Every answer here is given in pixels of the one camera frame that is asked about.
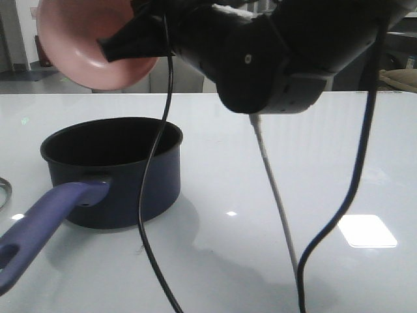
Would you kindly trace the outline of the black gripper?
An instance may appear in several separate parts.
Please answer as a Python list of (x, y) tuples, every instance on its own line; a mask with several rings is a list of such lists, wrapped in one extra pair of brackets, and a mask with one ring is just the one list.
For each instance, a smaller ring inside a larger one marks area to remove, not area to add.
[(279, 76), (289, 60), (272, 19), (238, 9), (241, 1), (131, 1), (134, 16), (96, 40), (106, 61), (179, 56), (215, 83), (237, 113), (279, 109)]

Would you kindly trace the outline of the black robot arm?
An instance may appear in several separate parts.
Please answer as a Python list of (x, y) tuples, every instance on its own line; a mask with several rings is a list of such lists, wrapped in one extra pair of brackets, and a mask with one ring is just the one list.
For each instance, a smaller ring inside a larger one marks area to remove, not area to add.
[(299, 113), (326, 81), (367, 50), (415, 1), (279, 1), (270, 13), (241, 1), (132, 3), (133, 18), (98, 40), (108, 61), (173, 53), (215, 83), (237, 113)]

